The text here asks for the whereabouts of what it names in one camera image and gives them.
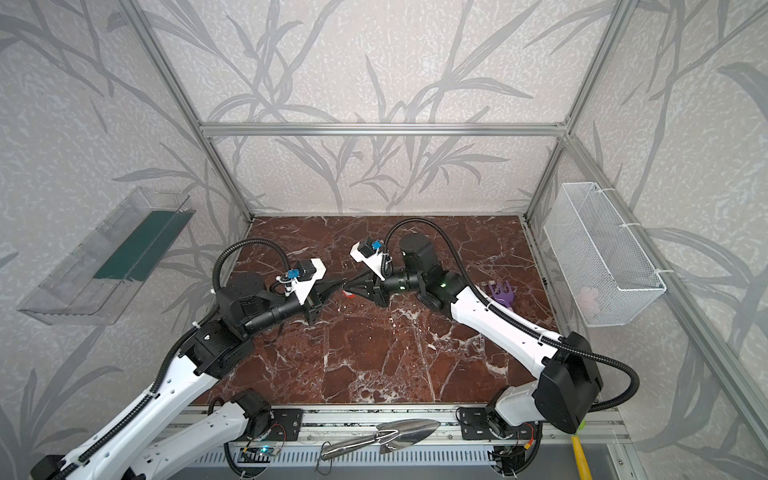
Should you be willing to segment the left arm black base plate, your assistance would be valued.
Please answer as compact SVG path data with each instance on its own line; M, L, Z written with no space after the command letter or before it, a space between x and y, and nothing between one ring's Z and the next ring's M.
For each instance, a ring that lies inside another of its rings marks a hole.
M262 437L270 442L296 442L303 423L304 410L300 408L278 408L271 411L268 432Z

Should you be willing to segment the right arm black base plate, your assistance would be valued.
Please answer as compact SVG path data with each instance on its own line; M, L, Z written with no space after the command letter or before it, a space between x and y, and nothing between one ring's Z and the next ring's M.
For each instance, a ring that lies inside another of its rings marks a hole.
M484 407L458 407L456 409L456 420L463 440L491 441L496 439L490 428Z

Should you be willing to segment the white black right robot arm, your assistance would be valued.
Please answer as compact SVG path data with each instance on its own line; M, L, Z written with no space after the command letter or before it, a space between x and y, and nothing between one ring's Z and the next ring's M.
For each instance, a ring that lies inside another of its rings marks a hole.
M588 341L576 333L562 337L475 292L463 275L443 267L423 234L406 235L400 248L404 265L393 269L381 241L355 243L350 256L368 270L347 283L346 291L380 307L388 306L394 294L412 291L429 309L484 335L516 358L534 379L501 389L486 405L496 436L506 438L513 428L535 421L576 433L603 385L588 357Z

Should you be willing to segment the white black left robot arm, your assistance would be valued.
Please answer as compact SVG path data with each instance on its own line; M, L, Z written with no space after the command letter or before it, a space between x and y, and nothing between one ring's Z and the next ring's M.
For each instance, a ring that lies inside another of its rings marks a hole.
M272 424L271 407L247 390L171 437L158 437L251 354L255 336L296 316L315 320L342 284L297 269L273 285L253 272L231 278L217 290L213 312L171 347L152 384L91 439L38 461L31 478L168 479L215 446L246 432L261 435Z

